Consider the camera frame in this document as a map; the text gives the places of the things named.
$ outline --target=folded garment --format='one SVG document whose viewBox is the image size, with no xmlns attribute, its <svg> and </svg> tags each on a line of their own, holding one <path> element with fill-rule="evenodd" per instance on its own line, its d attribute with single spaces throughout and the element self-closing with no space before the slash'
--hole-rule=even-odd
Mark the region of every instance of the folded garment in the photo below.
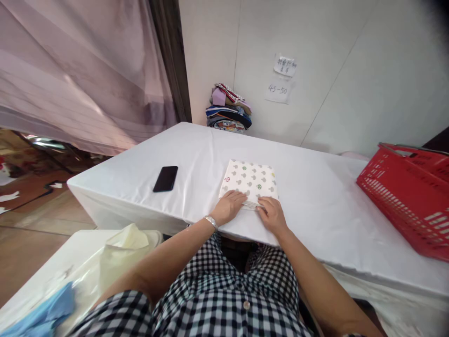
<svg viewBox="0 0 449 337">
<path fill-rule="evenodd" d="M 230 120 L 240 122 L 243 124 L 245 129 L 249 129 L 249 127 L 252 125 L 251 119 L 248 119 L 247 117 L 236 113 L 236 112 L 229 112 L 229 111 L 220 111 L 220 113 L 216 114 L 217 116 L 227 117 Z"/>
<path fill-rule="evenodd" d="M 237 105 L 228 105 L 228 104 L 226 104 L 224 107 L 225 107 L 225 108 L 228 108 L 228 109 L 231 109 L 231 110 L 234 110 L 234 111 L 238 112 L 239 114 L 241 114 L 242 116 L 245 116 L 245 117 L 247 117 L 248 119 L 251 119 L 251 116 L 248 115 L 248 114 L 245 112 L 245 109 L 243 109 L 241 106 L 237 106 Z"/>
<path fill-rule="evenodd" d="M 226 94 L 226 96 L 229 97 L 229 99 L 230 99 L 233 103 L 238 103 L 238 102 L 241 102 L 241 101 L 244 101 L 244 100 L 245 100 L 242 96 L 240 96 L 240 95 L 236 94 L 235 92 L 233 92 L 233 91 L 231 90 L 231 88 L 229 88 L 229 87 L 228 87 L 226 84 L 224 84 L 224 83 L 215 83 L 215 86 L 216 86 L 216 87 L 219 87 L 219 88 Z"/>
<path fill-rule="evenodd" d="M 233 112 L 233 113 L 239 113 L 236 109 L 230 109 L 230 108 L 222 107 L 219 105 L 211 105 L 210 107 L 208 107 L 206 109 L 206 116 L 212 117 L 221 111 L 229 111 L 229 112 Z"/>
<path fill-rule="evenodd" d="M 241 101 L 238 103 L 233 103 L 228 97 L 226 97 L 226 105 L 228 106 L 240 106 L 243 108 L 243 110 L 245 110 L 245 112 L 247 113 L 247 115 L 252 115 L 251 112 L 251 107 L 245 102 L 245 101 Z"/>
<path fill-rule="evenodd" d="M 206 124 L 208 127 L 214 127 L 215 123 L 221 120 L 229 120 L 229 119 L 223 116 L 213 115 L 211 117 L 207 117 Z"/>
<path fill-rule="evenodd" d="M 53 337 L 54 330 L 75 309 L 72 282 L 29 313 L 20 322 L 2 332 L 1 336 Z"/>
<path fill-rule="evenodd" d="M 212 93 L 212 104 L 219 106 L 224 106 L 226 104 L 226 94 L 220 88 L 215 88 Z"/>
<path fill-rule="evenodd" d="M 269 165 L 229 160 L 223 183 L 218 195 L 221 198 L 229 190 L 244 192 L 248 199 L 243 203 L 244 209 L 256 210 L 259 197 L 279 199 L 275 172 Z"/>
<path fill-rule="evenodd" d="M 245 132 L 245 127 L 243 126 L 242 123 L 236 122 L 236 121 L 230 121 L 227 119 L 216 122 L 213 125 L 213 127 L 215 129 L 230 131 L 230 132 L 234 132 L 234 133 L 243 134 Z"/>
<path fill-rule="evenodd" d="M 252 125 L 250 117 L 246 116 L 244 113 L 240 113 L 234 109 L 229 109 L 226 107 L 211 105 L 206 109 L 206 115 L 207 117 L 211 116 L 226 117 L 229 120 L 240 122 L 244 125 L 245 129 L 248 129 Z"/>
</svg>

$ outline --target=silver watch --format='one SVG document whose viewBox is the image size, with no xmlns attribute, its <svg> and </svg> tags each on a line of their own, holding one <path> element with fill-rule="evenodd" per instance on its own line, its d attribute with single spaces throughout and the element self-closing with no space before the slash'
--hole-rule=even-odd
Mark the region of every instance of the silver watch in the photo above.
<svg viewBox="0 0 449 337">
<path fill-rule="evenodd" d="M 217 227 L 217 223 L 215 222 L 214 218 L 210 217 L 210 216 L 207 216 L 207 217 L 204 217 L 204 218 L 212 224 L 212 226 L 215 228 L 215 232 L 217 232 L 218 231 L 218 227 Z"/>
</svg>

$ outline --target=white wall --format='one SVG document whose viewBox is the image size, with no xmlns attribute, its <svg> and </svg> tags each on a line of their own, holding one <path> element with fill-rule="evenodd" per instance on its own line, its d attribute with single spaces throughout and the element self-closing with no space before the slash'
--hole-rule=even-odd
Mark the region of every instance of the white wall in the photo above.
<svg viewBox="0 0 449 337">
<path fill-rule="evenodd" d="M 371 156 L 449 126 L 449 57 L 424 1 L 380 0 L 302 146 Z"/>
<path fill-rule="evenodd" d="M 192 121 L 206 125 L 216 82 L 234 83 L 240 0 L 179 0 Z"/>
<path fill-rule="evenodd" d="M 253 107 L 252 136 L 368 156 L 379 141 L 422 145 L 449 125 L 449 81 L 421 3 L 180 0 L 194 123 L 220 81 Z M 277 52 L 298 63 L 289 105 L 263 98 Z"/>
</svg>

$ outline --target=sheer curtain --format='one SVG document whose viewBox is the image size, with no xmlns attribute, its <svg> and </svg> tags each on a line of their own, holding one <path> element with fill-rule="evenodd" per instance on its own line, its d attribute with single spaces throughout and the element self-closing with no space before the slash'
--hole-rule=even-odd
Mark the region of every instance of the sheer curtain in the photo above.
<svg viewBox="0 0 449 337">
<path fill-rule="evenodd" d="M 177 123 L 145 0 L 0 0 L 0 126 L 115 155 Z"/>
</svg>

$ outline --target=checkered shirt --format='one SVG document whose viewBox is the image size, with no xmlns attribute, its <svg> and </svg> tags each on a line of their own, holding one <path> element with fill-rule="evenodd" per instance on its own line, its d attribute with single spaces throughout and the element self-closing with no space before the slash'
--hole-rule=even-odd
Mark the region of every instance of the checkered shirt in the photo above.
<svg viewBox="0 0 449 337">
<path fill-rule="evenodd" d="M 220 240 L 215 234 L 203 245 L 153 311 L 143 293 L 119 293 L 72 336 L 312 336 L 299 319 L 297 280 L 284 252 L 260 246 L 242 274 Z"/>
</svg>

